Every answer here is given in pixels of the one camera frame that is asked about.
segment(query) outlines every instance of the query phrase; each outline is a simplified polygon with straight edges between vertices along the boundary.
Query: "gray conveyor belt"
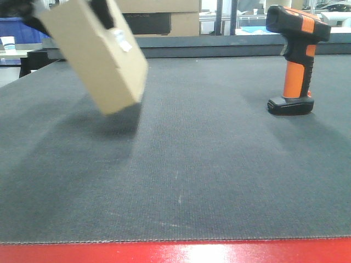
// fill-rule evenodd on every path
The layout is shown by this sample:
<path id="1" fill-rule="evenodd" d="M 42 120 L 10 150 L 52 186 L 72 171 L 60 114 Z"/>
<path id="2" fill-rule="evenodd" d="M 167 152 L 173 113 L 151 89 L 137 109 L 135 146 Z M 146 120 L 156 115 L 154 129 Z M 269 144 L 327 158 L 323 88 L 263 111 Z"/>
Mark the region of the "gray conveyor belt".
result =
<path id="1" fill-rule="evenodd" d="M 351 236 L 350 59 L 316 57 L 305 116 L 267 112 L 282 57 L 151 59 L 110 117 L 65 62 L 5 86 L 0 242 Z"/>

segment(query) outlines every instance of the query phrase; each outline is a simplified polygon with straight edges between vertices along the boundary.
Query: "paper cup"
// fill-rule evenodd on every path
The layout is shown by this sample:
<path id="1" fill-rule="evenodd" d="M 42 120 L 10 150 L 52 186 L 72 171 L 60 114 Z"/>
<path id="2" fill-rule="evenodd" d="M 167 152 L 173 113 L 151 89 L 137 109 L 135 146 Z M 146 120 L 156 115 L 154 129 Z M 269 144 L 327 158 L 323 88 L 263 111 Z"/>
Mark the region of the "paper cup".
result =
<path id="1" fill-rule="evenodd" d="M 5 52 L 8 54 L 16 53 L 15 37 L 0 37 Z"/>

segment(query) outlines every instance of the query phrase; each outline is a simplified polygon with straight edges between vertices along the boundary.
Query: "blue bin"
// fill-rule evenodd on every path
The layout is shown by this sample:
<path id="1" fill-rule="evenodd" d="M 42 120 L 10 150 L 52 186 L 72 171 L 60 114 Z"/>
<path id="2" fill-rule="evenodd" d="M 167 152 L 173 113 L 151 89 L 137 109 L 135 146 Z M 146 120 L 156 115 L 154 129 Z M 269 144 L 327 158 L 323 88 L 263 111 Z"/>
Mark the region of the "blue bin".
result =
<path id="1" fill-rule="evenodd" d="M 42 43 L 47 35 L 23 24 L 20 18 L 0 18 L 0 37 L 14 36 L 16 44 Z"/>

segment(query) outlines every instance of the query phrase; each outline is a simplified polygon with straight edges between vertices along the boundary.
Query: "orange barcode scanner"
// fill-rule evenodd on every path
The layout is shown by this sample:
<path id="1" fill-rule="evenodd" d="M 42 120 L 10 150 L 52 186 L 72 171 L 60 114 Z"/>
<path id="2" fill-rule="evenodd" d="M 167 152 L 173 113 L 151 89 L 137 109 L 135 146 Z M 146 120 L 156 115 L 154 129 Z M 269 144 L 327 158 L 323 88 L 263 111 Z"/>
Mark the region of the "orange barcode scanner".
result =
<path id="1" fill-rule="evenodd" d="M 303 115 L 313 109 L 309 92 L 316 45 L 328 41 L 331 27 L 311 15 L 295 9 L 272 5 L 267 12 L 268 31 L 282 34 L 286 40 L 282 55 L 287 60 L 283 96 L 268 101 L 274 115 Z"/>

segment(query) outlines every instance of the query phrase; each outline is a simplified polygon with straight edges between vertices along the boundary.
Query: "textured gray surface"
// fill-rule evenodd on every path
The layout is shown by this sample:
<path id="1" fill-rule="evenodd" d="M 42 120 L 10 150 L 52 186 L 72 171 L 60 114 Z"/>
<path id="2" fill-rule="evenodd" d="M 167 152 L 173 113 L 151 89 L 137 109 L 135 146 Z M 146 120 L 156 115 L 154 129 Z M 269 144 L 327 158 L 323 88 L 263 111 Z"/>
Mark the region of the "textured gray surface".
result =
<path id="1" fill-rule="evenodd" d="M 105 118 L 64 62 L 0 90 L 0 242 L 351 236 L 350 56 L 275 117 L 282 57 L 149 60 Z"/>

